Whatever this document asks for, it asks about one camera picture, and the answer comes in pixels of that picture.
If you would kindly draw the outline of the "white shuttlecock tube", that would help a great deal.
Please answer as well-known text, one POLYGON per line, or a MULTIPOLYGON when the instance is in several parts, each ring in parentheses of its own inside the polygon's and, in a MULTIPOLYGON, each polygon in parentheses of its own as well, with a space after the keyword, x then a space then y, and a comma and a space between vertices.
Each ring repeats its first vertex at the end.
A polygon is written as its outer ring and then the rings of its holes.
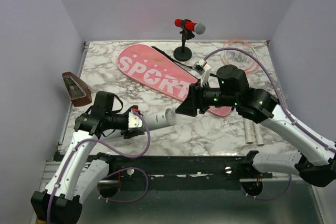
MULTIPOLYGON (((154 114, 147 114, 143 116, 150 131, 170 127, 167 125, 167 122, 166 122, 165 111, 166 110, 161 111, 161 112, 156 112, 154 114)), ((103 134, 101 139, 104 141, 111 141, 112 139, 120 138, 120 137, 123 138, 122 130, 112 130, 108 134, 103 134)))

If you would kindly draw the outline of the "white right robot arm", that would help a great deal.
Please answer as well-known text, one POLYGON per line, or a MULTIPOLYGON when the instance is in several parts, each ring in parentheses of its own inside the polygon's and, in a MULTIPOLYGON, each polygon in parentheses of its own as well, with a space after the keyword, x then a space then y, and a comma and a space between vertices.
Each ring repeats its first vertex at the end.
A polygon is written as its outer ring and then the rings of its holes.
POLYGON ((210 106, 228 106, 243 118, 277 133, 298 150, 297 154, 250 151, 241 165, 246 177, 283 173, 299 176, 317 187, 325 187, 335 180, 335 142, 300 124, 268 91, 251 88, 245 72, 236 66, 220 67, 216 76, 218 88, 201 84, 201 81, 190 84, 188 95, 176 113, 195 117, 205 113, 210 106))

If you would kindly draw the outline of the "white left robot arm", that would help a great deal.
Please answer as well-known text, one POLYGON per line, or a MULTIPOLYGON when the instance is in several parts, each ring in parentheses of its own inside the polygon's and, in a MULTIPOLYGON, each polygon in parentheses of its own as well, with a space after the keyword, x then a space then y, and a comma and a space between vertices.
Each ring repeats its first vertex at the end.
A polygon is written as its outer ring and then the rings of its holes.
POLYGON ((94 103, 75 120, 74 133, 56 173, 43 191, 35 191, 31 204, 40 221, 46 223, 77 223, 84 201, 76 187, 90 152, 106 130, 128 131, 147 128, 139 107, 133 105, 122 113, 113 109, 119 97, 110 92, 97 92, 94 103))

